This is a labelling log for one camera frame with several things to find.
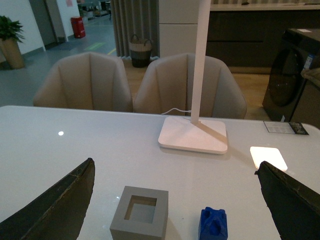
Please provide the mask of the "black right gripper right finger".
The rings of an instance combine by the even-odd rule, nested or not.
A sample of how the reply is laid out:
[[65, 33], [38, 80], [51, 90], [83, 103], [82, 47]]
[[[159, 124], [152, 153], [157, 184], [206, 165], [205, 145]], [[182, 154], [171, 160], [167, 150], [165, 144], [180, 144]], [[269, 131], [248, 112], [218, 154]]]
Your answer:
[[255, 172], [282, 240], [320, 238], [320, 194], [263, 161]]

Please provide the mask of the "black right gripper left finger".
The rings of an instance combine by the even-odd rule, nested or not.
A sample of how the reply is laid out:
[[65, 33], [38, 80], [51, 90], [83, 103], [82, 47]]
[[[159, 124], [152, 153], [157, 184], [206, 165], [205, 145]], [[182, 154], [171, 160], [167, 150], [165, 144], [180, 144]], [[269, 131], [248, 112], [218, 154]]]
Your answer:
[[88, 158], [0, 223], [2, 240], [76, 240], [93, 194], [95, 162]]

